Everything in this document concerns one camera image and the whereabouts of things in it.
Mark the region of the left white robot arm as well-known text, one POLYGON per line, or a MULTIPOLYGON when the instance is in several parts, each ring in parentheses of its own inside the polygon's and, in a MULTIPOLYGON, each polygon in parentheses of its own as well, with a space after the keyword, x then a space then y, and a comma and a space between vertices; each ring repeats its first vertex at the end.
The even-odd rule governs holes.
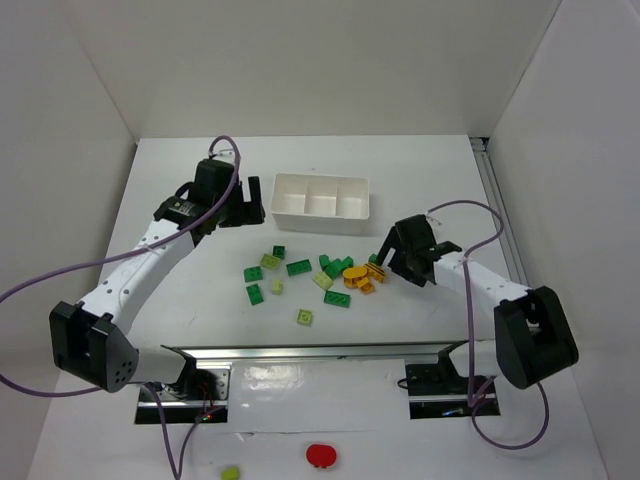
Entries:
POLYGON ((241 181, 234 165, 207 158, 195 178, 154 212, 146 232, 113 272, 77 303, 59 302, 49 315, 55 365, 115 393, 147 382, 188 390, 199 372, 184 351, 160 345, 137 348, 128 334, 140 310, 171 270, 216 228, 265 220, 261 184, 241 181))

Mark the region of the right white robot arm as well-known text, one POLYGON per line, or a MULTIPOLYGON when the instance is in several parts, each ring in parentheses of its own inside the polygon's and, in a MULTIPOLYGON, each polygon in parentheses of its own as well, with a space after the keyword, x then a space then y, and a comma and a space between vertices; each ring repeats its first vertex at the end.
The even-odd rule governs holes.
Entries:
POLYGON ((579 361, 579 351, 556 292, 514 283, 469 259, 458 245, 437 242, 424 214, 396 222, 377 262, 419 287, 441 286, 471 299, 494 323, 497 364, 524 390, 579 361))

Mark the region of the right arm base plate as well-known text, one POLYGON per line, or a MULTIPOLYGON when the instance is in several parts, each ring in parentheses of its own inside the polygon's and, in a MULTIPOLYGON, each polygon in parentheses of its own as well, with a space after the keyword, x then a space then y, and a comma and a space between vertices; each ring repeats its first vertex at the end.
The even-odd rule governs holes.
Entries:
POLYGON ((467 403, 468 379, 454 367, 436 364, 408 364, 397 386, 408 394, 412 420, 470 417, 467 403))

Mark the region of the dark green lego cluster piece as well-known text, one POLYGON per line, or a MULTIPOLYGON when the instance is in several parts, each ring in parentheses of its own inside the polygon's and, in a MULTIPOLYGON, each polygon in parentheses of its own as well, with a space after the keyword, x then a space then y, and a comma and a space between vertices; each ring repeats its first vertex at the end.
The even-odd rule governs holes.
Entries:
POLYGON ((342 272, 342 260, 340 258, 331 259, 328 255, 319 256, 321 270, 329 278, 335 279, 342 272))

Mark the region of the light green lego small cube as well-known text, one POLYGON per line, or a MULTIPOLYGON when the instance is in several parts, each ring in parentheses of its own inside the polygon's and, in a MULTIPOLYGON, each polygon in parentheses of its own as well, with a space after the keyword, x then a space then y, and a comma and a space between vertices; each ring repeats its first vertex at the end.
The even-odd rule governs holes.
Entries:
POLYGON ((279 279, 274 279, 271 284, 271 292, 274 295, 281 295, 283 293, 283 282, 279 279))

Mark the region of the dark green lego 2x2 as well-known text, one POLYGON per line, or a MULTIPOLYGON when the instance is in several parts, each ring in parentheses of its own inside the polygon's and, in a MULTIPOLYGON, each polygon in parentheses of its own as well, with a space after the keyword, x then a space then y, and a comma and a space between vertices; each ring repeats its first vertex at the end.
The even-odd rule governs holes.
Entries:
POLYGON ((246 287, 246 292, 252 306, 256 306, 264 302, 264 296, 259 284, 248 285, 246 287))
POLYGON ((248 267, 243 270, 244 281, 247 283, 258 282, 263 279, 263 270, 261 266, 248 267))

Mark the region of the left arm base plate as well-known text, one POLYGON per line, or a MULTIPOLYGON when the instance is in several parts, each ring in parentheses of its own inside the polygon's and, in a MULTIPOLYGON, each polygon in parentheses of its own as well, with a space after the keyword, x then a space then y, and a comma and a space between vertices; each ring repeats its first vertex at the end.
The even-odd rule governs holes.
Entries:
POLYGON ((204 363, 198 369, 195 380, 182 390, 164 384, 154 387, 168 425, 193 424, 201 416, 204 424, 228 421, 231 365, 204 363))

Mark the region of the dark green lego small square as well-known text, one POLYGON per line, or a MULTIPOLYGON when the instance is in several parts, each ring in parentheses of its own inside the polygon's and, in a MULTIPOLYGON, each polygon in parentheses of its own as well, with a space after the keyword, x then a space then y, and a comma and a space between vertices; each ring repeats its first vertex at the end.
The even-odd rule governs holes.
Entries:
POLYGON ((286 258, 286 248, 283 245, 274 245, 272 249, 272 255, 284 260, 286 258))

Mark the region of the light green lego 2x2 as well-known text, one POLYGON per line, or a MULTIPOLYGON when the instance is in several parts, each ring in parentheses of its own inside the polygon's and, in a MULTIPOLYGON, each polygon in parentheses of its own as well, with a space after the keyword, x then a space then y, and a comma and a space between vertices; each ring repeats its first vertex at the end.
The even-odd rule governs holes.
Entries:
POLYGON ((299 309, 296 316, 296 323, 301 326, 310 326, 313 322, 313 312, 306 309, 299 309))
POLYGON ((267 270, 275 271, 279 268, 281 259, 271 254, 264 254, 260 260, 260 266, 267 270))

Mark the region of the light green lego 2x2 front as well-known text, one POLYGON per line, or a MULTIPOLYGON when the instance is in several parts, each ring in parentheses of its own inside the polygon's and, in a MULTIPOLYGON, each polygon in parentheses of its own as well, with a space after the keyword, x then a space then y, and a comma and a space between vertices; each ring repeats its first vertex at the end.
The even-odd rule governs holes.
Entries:
POLYGON ((301 326, 310 326, 313 322, 313 312, 306 309, 299 309, 296 316, 296 323, 301 326))

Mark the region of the dark green lego arch piece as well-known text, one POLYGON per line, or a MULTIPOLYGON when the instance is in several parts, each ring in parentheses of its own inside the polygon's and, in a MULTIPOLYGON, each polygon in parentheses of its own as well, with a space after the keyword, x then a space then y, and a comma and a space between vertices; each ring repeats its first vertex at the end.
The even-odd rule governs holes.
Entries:
POLYGON ((343 272, 344 270, 351 268, 353 266, 354 266, 354 260, 351 256, 346 256, 343 259, 338 260, 338 268, 340 272, 343 272))

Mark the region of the yellow black striped lego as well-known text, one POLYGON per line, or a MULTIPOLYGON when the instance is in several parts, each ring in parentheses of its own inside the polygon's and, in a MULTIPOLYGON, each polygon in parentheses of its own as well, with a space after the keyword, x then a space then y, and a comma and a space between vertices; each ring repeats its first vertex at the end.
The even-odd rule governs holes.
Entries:
POLYGON ((376 265, 375 263, 372 262, 367 262, 364 267, 367 270, 367 274, 373 278, 374 280, 376 280, 379 283, 384 283, 386 280, 386 273, 383 270, 382 267, 376 265))

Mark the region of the dark green lego 2x3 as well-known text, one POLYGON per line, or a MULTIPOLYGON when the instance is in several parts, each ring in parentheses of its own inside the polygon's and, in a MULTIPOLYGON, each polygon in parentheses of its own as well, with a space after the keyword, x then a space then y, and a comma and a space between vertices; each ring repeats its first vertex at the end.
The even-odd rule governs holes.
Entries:
POLYGON ((348 308, 351 303, 351 296, 340 292, 326 291, 323 301, 331 306, 348 308))
POLYGON ((312 271, 311 262, 308 259, 300 260, 286 265, 287 274, 289 276, 296 276, 312 271))

